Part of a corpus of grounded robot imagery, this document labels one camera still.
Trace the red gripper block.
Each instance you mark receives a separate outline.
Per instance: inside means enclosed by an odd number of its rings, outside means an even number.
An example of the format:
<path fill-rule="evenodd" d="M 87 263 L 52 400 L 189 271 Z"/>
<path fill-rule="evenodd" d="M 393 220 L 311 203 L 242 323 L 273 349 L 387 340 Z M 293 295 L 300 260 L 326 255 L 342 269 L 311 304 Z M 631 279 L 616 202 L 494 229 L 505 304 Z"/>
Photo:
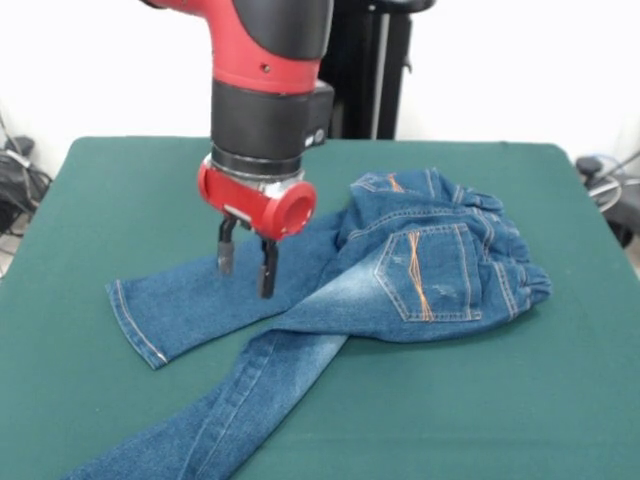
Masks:
<path fill-rule="evenodd" d="M 233 271 L 233 233 L 241 220 L 250 229 L 266 237 L 261 239 L 263 261 L 258 291 L 261 298 L 271 298 L 279 259 L 276 241 L 300 233 L 308 224 L 317 201 L 313 185 L 304 181 L 301 173 L 274 182 L 241 180 L 215 167 L 210 156 L 205 157 L 199 168 L 197 184 L 207 204 L 228 214 L 221 221 L 218 231 L 219 272 L 230 275 Z"/>

